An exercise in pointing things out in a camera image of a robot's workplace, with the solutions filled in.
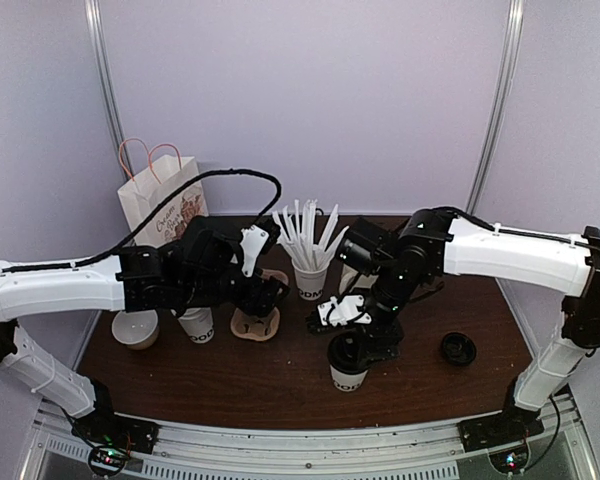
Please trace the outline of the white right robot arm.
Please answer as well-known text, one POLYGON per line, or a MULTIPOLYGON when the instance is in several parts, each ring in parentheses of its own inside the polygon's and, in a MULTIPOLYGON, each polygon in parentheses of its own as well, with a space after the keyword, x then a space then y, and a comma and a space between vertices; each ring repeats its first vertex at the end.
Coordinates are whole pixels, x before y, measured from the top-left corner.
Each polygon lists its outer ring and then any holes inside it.
POLYGON ((334 297, 326 326, 354 327, 365 339, 359 365, 384 358, 401 339, 396 317, 414 291, 444 275, 477 275, 563 293, 562 322, 550 344, 513 381, 493 419, 499 440, 515 440, 580 361, 600 349, 600 230, 551 234, 490 224, 456 207, 416 211, 399 232, 358 219, 336 256, 375 282, 363 294, 334 297))

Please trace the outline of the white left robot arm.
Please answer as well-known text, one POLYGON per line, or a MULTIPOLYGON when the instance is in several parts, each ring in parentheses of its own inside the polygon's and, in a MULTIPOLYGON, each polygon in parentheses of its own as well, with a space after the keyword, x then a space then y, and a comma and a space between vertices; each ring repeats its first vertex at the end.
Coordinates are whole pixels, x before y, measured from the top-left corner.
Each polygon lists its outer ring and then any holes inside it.
POLYGON ((191 309, 224 303, 266 317, 289 292, 257 266, 279 234, 272 220, 238 228, 198 216, 180 238, 159 247, 122 243, 88 259, 0 261, 0 369, 63 408, 101 443, 113 444, 124 424, 108 388, 40 348, 19 318, 80 310, 170 310, 181 318, 191 309))

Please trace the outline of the single white paper cup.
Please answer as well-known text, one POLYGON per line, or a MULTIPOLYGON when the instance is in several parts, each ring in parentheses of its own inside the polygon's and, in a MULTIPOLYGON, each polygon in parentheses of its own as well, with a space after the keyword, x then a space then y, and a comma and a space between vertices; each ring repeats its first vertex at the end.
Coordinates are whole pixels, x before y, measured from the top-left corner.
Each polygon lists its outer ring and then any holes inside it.
POLYGON ((363 382, 366 378, 368 370, 369 370, 369 366, 368 366, 367 370, 365 370, 361 373, 349 375, 349 374, 339 372, 334 367, 330 366, 331 378, 332 378, 334 387, 336 389, 338 389, 342 392, 346 392, 346 393, 356 391, 361 387, 361 385, 363 384, 363 382))

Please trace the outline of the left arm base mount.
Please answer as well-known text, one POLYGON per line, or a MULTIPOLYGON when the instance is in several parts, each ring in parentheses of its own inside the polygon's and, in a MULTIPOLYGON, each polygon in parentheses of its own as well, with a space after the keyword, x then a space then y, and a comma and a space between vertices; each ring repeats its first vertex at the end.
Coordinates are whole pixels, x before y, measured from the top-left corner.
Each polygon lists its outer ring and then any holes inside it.
POLYGON ((65 414, 71 433, 88 447, 87 466, 99 478, 111 478, 141 463, 138 454, 151 454, 159 426, 155 422, 116 416, 113 423, 98 425, 86 417, 65 414))

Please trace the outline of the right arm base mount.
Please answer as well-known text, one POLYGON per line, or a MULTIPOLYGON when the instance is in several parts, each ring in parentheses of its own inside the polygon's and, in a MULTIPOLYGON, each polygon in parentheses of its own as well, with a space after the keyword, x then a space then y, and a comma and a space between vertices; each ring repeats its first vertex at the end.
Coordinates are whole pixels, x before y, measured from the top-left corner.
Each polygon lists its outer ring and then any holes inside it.
POLYGON ((491 466, 501 474, 522 473, 531 465, 528 440, 544 432, 540 420, 525 424, 502 413, 461 421, 460 439, 466 453, 486 450, 491 466))

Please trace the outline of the stack of black cup lids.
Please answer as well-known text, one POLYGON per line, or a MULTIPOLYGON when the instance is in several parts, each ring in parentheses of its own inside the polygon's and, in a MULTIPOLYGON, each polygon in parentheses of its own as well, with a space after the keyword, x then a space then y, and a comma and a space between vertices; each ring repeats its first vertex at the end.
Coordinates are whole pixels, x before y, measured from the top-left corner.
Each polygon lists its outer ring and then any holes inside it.
POLYGON ((441 340, 440 352, 446 362, 458 367, 469 366, 477 357, 475 343, 460 332, 447 333, 441 340))

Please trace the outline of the brown pulp cup carrier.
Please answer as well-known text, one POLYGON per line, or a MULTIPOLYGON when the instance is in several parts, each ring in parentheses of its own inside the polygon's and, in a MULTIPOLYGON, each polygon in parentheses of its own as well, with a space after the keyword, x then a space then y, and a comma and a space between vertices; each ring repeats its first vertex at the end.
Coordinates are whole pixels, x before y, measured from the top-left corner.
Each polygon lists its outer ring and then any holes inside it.
POLYGON ((275 307, 267 316, 247 315, 236 308, 230 321, 232 334, 243 340, 265 342, 272 339, 280 325, 280 310, 275 307))

